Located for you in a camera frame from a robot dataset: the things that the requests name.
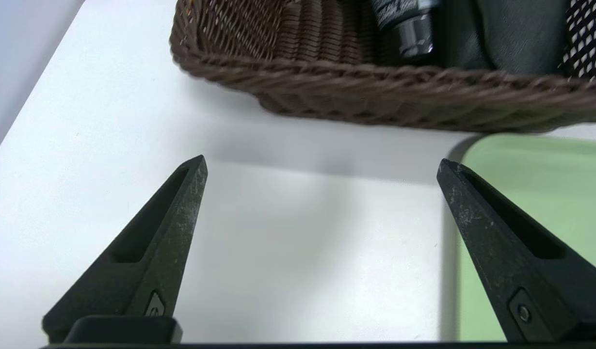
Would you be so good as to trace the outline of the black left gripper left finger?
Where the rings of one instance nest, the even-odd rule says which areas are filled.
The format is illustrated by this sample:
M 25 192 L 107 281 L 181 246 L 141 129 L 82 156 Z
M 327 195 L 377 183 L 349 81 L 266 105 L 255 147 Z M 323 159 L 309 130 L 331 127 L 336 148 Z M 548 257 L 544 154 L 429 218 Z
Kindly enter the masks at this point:
M 173 317 L 208 177 L 200 155 L 167 181 L 46 313 L 51 345 L 173 345 Z

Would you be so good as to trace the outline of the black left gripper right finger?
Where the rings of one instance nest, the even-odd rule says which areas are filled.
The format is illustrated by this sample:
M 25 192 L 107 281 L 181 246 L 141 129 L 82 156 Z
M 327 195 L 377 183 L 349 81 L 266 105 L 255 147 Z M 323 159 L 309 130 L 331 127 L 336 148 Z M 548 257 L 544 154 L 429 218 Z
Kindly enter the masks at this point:
M 461 163 L 440 190 L 508 345 L 596 345 L 596 267 Z

